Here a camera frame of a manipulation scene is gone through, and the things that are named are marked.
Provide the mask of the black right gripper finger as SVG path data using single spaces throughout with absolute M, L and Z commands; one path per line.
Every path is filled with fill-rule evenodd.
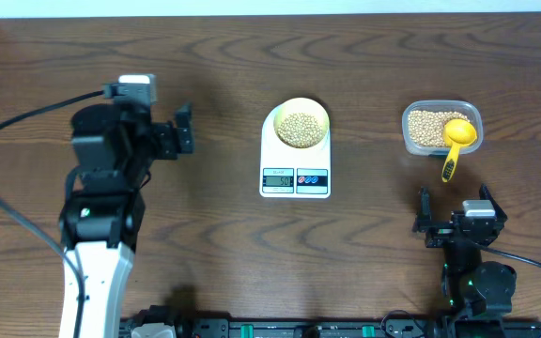
M 422 187 L 420 192 L 421 206 L 415 218 L 415 230 L 425 233 L 432 224 L 432 215 L 430 209 L 430 194 L 426 187 Z
M 495 201 L 492 194 L 490 193 L 487 185 L 485 183 L 482 183 L 479 188 L 479 197 L 481 200 L 487 200 L 491 203 L 492 207 L 495 211 L 495 217 L 500 221 L 507 221 L 508 216 L 506 213 L 502 210 L 500 205 Z

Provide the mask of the yellow plastic measuring scoop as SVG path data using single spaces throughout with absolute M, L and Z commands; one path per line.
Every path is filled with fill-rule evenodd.
M 476 141 L 477 131 L 469 121 L 453 119 L 445 124 L 443 139 L 450 150 L 442 167 L 441 179 L 443 182 L 449 182 L 455 173 L 461 149 Z

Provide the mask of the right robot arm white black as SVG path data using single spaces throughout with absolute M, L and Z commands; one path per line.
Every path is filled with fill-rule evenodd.
M 480 187 L 477 199 L 463 201 L 447 221 L 433 219 L 428 189 L 422 188 L 419 195 L 413 230 L 425 235 L 427 248 L 443 250 L 442 292 L 455 314 L 474 318 L 511 312 L 515 270 L 482 258 L 508 220 L 487 186 Z

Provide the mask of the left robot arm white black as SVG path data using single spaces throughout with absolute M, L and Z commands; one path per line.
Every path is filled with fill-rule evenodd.
M 146 210 L 141 190 L 154 161 L 193 153 L 192 106 L 155 123 L 144 106 L 96 104 L 71 126 L 79 164 L 67 176 L 59 217 L 68 259 L 59 334 L 116 337 Z

